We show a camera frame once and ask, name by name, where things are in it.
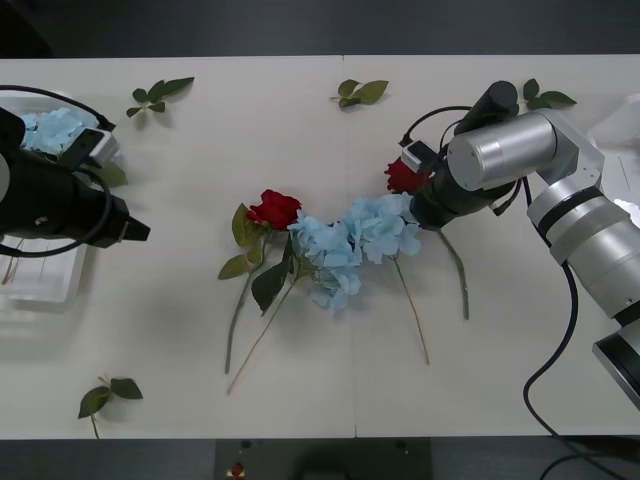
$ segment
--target artificial flower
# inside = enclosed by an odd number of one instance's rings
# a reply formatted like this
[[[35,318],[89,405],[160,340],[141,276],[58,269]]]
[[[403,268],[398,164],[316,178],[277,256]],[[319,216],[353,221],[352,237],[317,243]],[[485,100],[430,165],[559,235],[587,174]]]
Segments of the artificial flower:
[[[82,131],[98,126],[98,120],[81,120],[75,112],[68,108],[60,108],[52,112],[28,113],[20,117],[25,124],[22,148],[32,151],[62,154]]]
[[[395,162],[390,163],[389,168],[384,173],[389,175],[387,190],[396,193],[415,193],[422,186],[427,176],[426,172],[415,173],[412,171],[402,163],[400,157]]]
[[[326,225],[298,211],[298,221],[289,226],[293,249],[317,268],[311,298],[332,310],[344,308],[349,296],[360,291],[360,279],[354,267],[360,265],[349,232],[341,222]]]
[[[259,224],[268,222],[274,230],[285,230],[296,221],[296,213],[300,207],[300,202],[293,197],[265,190],[262,194],[262,204],[252,205],[247,212],[247,218]]]
[[[384,195],[377,200],[356,198],[342,219],[356,258],[362,258],[361,249],[374,263],[382,263],[383,256],[397,255],[399,251],[407,255],[418,253],[419,228],[409,211],[410,204],[407,193]]]

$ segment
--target rose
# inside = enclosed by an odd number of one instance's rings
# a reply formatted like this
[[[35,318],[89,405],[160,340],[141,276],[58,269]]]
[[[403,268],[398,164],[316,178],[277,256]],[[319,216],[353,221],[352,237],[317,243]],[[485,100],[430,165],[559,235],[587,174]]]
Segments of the rose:
[[[402,193],[414,194],[418,190],[426,177],[426,172],[415,173],[407,167],[400,157],[389,164],[389,168],[384,172],[389,175],[387,190]]]
[[[268,222],[274,230],[284,230],[297,219],[297,212],[302,208],[300,202],[273,190],[265,190],[262,194],[262,205],[252,205],[247,218],[262,224]]]

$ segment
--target white table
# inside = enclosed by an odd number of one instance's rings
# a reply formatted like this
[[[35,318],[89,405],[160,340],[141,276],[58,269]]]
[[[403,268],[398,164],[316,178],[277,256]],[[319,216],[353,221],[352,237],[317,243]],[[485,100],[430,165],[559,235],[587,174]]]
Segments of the white table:
[[[296,289],[231,396],[226,334],[242,279],[216,279],[236,254],[231,217],[273,188],[309,214],[338,218],[351,198],[385,193],[386,164],[422,113],[471,104],[493,81],[579,101],[588,128],[637,91],[639,57],[312,57],[0,61],[3,83],[63,90],[118,124],[131,185],[117,192],[152,231],[146,244],[91,250],[67,315],[0,317],[0,438],[90,438],[76,419],[100,374],[135,378],[142,402],[101,413],[105,438],[541,434],[521,399],[569,314],[559,267],[524,216],[458,219],[447,234],[465,261],[471,319],[435,235],[403,258],[430,349],[390,265],[363,268],[362,292],[335,316]],[[195,76],[164,116],[127,119],[130,92]],[[346,78],[391,81],[378,105],[327,101]],[[455,115],[416,135],[435,142]],[[534,183],[534,188],[541,184]],[[232,372],[264,325],[247,302]],[[586,296],[565,356],[533,391],[561,433],[638,434],[640,415],[591,354],[615,330]]]

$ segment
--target blue hydrangea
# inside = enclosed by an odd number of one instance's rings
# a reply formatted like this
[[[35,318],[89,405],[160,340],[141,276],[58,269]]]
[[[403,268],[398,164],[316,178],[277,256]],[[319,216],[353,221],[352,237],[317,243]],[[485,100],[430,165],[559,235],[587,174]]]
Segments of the blue hydrangea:
[[[318,268],[311,298],[325,308],[344,308],[349,296],[360,291],[355,268],[360,260],[349,243],[347,227],[341,222],[326,225],[298,210],[298,221],[289,230],[296,255],[304,255]]]
[[[416,238],[417,221],[409,207],[411,196],[384,195],[376,200],[356,198],[342,219],[354,245],[354,255],[362,260],[362,252],[374,263],[382,263],[383,256],[398,252],[415,255],[420,250]]]
[[[97,119],[83,123],[68,108],[38,114],[28,113],[20,118],[26,127],[22,148],[52,155],[63,153],[86,127],[98,126]]]

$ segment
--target floor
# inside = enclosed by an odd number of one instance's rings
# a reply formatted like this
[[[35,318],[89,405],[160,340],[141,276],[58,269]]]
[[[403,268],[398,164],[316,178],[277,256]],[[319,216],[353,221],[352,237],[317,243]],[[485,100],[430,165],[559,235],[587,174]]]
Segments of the floor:
[[[58,57],[640,53],[640,2],[629,0],[11,3]],[[242,461],[250,480],[296,480],[312,478],[302,460],[322,458],[348,465],[354,480],[518,480],[566,454],[554,440],[526,437],[0,442],[0,479],[222,480]],[[604,462],[640,477],[637,465]],[[572,461],[548,478],[606,477]]]
[[[302,472],[329,465],[347,466],[352,480],[535,480],[565,455],[549,438],[0,442],[0,478],[224,480],[241,462],[249,480],[325,478]],[[640,475],[637,465],[603,462],[630,479]],[[607,477],[573,461],[547,478]]]

